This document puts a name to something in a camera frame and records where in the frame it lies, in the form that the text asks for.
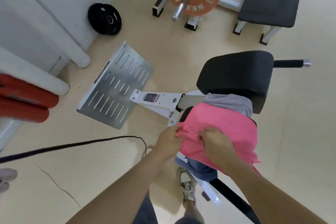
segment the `metal footplate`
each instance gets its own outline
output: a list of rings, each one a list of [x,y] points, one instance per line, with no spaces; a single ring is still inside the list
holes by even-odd
[[[77,112],[120,129],[135,103],[129,100],[135,89],[143,90],[153,68],[126,42],[107,62]]]

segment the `seat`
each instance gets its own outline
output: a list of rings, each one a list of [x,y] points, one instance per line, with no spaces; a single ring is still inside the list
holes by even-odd
[[[236,94],[252,101],[253,113],[263,109],[271,82],[274,58],[266,51],[247,51],[208,60],[197,80],[203,93]]]

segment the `gray sneaker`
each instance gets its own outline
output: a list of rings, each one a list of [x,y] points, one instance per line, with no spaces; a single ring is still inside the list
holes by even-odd
[[[186,169],[180,168],[178,171],[180,185],[183,187],[183,203],[186,200],[196,202],[195,181]]]

